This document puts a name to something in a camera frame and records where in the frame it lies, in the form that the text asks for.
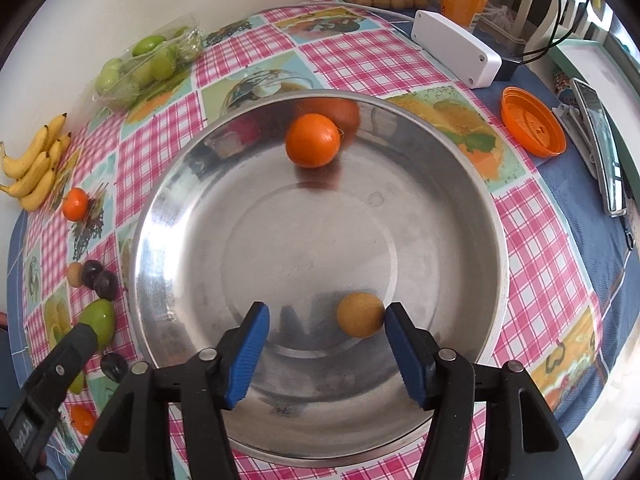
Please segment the round stainless steel bowl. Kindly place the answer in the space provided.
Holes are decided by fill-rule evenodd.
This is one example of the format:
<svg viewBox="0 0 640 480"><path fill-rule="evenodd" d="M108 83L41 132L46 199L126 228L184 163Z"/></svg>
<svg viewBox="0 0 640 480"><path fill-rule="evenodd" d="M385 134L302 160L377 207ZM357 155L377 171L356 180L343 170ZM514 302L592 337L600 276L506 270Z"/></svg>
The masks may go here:
<svg viewBox="0 0 640 480"><path fill-rule="evenodd" d="M326 166L285 137L317 113L341 131ZM506 237L462 136L372 96L282 93L225 112L168 164L140 214L129 312L145 359L180 364L256 301L269 335L232 446L296 467L356 464L427 430L383 333L347 336L340 301L400 302L444 347L486 362L506 312Z"/></svg>

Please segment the orange plastic lid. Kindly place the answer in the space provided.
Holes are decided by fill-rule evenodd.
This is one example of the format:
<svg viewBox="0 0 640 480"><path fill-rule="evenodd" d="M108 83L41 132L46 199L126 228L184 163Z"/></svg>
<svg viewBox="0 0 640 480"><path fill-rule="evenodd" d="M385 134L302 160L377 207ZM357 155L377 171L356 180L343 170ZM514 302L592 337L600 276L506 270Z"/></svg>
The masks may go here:
<svg viewBox="0 0 640 480"><path fill-rule="evenodd" d="M539 158L561 155L566 150L563 128L540 99L518 87L506 87L500 98L502 122L524 150Z"/></svg>

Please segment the white rectangular device box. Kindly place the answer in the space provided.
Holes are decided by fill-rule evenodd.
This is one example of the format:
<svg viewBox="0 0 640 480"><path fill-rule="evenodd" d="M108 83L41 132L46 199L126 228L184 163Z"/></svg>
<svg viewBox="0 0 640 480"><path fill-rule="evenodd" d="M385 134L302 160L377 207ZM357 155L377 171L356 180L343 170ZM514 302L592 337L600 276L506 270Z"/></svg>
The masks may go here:
<svg viewBox="0 0 640 480"><path fill-rule="evenodd" d="M488 44L437 12L416 12L411 39L470 89L489 87L502 65Z"/></svg>

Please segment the bunch of yellow bananas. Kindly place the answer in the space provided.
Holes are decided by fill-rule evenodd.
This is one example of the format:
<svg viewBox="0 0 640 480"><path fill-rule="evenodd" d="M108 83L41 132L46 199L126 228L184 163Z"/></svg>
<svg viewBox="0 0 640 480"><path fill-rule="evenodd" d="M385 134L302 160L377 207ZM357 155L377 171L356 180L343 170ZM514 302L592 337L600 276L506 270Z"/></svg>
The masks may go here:
<svg viewBox="0 0 640 480"><path fill-rule="evenodd" d="M72 143L72 134L63 132L66 118L62 113L44 124L20 157L6 154L1 143L1 170L12 180L1 185L1 192L17 200L24 211L39 209L52 191L58 165Z"/></svg>

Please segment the green mango-shaped fruit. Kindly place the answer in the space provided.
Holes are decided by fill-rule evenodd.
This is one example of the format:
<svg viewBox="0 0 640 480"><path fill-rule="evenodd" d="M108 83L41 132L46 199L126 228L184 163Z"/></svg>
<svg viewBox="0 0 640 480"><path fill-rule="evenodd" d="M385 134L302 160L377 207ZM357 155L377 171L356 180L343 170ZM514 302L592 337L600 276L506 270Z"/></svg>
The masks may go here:
<svg viewBox="0 0 640 480"><path fill-rule="evenodd" d="M97 299L88 304L78 316L77 325L80 323L89 325L96 333L96 352L104 350L113 340L115 333L115 312L111 301Z"/></svg>

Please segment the black power adapter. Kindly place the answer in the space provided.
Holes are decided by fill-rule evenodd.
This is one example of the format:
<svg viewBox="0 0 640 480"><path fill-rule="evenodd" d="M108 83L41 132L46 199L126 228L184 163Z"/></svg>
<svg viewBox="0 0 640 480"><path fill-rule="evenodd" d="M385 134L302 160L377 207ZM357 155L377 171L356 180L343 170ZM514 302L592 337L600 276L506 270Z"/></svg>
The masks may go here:
<svg viewBox="0 0 640 480"><path fill-rule="evenodd" d="M495 76L495 81L510 81L516 70L523 65L523 61L520 58L514 58L513 56L503 56L501 58L501 65Z"/></svg>

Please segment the orange tangerine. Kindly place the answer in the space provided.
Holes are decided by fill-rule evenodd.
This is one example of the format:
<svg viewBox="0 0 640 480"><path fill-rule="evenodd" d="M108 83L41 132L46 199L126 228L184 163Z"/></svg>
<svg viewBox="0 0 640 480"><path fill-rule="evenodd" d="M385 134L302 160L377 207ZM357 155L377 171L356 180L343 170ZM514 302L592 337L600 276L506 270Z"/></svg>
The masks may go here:
<svg viewBox="0 0 640 480"><path fill-rule="evenodd" d="M341 147L341 131L331 119L317 113L297 117L288 128L285 151L299 167L314 169L326 166Z"/></svg>

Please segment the pink checkered fruit tablecloth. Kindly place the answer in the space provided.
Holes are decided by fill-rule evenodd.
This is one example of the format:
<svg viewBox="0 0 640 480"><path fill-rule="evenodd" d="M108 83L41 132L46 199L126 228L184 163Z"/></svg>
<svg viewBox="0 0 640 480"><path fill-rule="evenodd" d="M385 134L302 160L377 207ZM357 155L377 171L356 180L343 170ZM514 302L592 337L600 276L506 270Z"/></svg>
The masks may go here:
<svg viewBox="0 0 640 480"><path fill-rule="evenodd" d="M311 336L330 336L331 350L369 350L370 340L348 338L321 300L322 292L364 289L401 301L439 337L489 363L511 356L532 370L550 408L565 411L600 346L596 293L570 227L556 200L494 113L425 51L380 18L332 0L301 9L262 12L217 30L197 58L176 61L170 77L155 80L150 63L119 60L122 93L72 137L43 205L30 214L24 236L23 311L15 322L26 356L17 374L38 364L93 300L66 282L67 266L99 257L121 278L129 274L139 214L162 172L204 127L241 105L303 90L352 90L377 96L425 119L473 167L500 216L509 255L509 295L498 336L480 330L494 316L480 310L476 279L487 257L465 259L454 274L454 296L429 292L439 263L454 254L442 246L444 229L464 248L482 244L478 218L455 200L456 177L442 182L428 170L416 183L392 179L375 159L366 172L367 195L330 191L323 207L297 206L308 242L293 240L284 212L288 191L273 200L247 200L244 214L262 214L262 228L242 226L222 243L224 258L210 280L253 270L265 286L242 281L222 298L233 314L255 299L272 311L268 353L282 361L311 358L320 390L350 385L354 373L330 364Z"/></svg>

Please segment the small brown longan fruit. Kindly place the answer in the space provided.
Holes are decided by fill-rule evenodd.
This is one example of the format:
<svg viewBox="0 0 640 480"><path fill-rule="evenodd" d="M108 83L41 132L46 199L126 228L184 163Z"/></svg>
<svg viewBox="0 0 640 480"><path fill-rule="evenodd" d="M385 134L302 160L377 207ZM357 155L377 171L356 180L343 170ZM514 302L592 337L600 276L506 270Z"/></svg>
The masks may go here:
<svg viewBox="0 0 640 480"><path fill-rule="evenodd" d="M353 292L344 297L337 306L338 326L348 336L368 338L384 323L385 308L377 296L368 292Z"/></svg>

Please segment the small tangerine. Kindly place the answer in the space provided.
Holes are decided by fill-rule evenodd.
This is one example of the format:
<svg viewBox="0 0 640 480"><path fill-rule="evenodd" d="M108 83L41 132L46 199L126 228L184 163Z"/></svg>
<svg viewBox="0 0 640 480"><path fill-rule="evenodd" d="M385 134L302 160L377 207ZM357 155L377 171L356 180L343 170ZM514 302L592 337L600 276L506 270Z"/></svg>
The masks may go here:
<svg viewBox="0 0 640 480"><path fill-rule="evenodd" d="M88 437L96 426L96 414L82 404L74 404L70 407L70 420L74 428L85 437Z"/></svg>

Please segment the dark cherry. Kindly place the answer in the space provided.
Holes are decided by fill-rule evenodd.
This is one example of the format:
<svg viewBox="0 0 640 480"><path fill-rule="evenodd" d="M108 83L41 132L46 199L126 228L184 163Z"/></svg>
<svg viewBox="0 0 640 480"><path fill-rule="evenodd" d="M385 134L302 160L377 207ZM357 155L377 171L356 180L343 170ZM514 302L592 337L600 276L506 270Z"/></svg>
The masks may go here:
<svg viewBox="0 0 640 480"><path fill-rule="evenodd" d="M103 270L94 280L93 290L101 299L116 300L119 295L117 275L110 270Z"/></svg>
<svg viewBox="0 0 640 480"><path fill-rule="evenodd" d="M81 267L82 284L90 289L94 289L94 283L103 270L104 266L98 260L86 260Z"/></svg>
<svg viewBox="0 0 640 480"><path fill-rule="evenodd" d="M101 356L100 369L109 380L120 384L128 373L128 363L119 353L106 352Z"/></svg>

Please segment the plastic tray of green jujubes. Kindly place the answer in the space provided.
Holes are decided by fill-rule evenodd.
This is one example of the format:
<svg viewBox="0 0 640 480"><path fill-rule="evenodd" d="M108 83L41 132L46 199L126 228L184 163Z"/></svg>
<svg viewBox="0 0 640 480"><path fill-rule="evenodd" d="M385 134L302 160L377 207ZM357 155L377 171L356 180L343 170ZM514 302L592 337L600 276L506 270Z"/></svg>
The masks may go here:
<svg viewBox="0 0 640 480"><path fill-rule="evenodd" d="M93 101L112 112L130 110L185 75L203 51L198 20L180 16L107 60L93 81Z"/></svg>

